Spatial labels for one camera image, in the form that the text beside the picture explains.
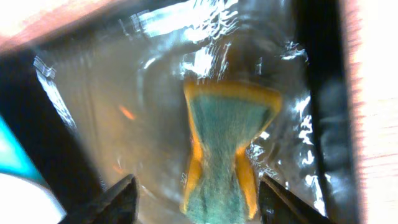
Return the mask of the white plate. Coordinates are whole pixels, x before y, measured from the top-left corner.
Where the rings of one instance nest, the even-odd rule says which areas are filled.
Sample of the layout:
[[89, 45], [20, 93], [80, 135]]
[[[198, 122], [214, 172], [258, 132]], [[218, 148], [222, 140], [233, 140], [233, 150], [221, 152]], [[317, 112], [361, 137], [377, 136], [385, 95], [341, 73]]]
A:
[[49, 189], [1, 174], [1, 224], [57, 224], [66, 214]]

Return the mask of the green yellow sponge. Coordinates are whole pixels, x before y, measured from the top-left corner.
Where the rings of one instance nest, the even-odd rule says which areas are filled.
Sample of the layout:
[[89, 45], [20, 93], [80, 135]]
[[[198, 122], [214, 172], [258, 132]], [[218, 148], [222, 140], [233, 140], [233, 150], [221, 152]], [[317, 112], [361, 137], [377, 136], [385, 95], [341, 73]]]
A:
[[245, 223], [257, 213], [246, 149], [282, 109], [279, 91], [237, 81], [184, 85], [192, 155], [181, 211], [193, 223]]

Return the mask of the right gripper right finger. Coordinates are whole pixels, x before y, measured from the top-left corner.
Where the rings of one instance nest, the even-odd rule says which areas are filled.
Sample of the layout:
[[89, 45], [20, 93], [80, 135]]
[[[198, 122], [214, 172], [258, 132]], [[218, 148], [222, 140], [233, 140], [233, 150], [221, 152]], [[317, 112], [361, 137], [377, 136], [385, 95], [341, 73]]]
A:
[[259, 186], [259, 210], [263, 224], [333, 224], [268, 175]]

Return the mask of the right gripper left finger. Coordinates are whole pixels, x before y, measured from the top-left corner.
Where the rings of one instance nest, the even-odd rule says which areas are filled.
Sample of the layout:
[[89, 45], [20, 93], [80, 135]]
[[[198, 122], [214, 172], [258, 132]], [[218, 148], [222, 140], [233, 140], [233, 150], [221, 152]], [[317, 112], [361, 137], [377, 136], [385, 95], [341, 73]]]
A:
[[66, 215], [59, 224], [133, 224], [138, 201], [137, 180], [128, 174], [92, 202]]

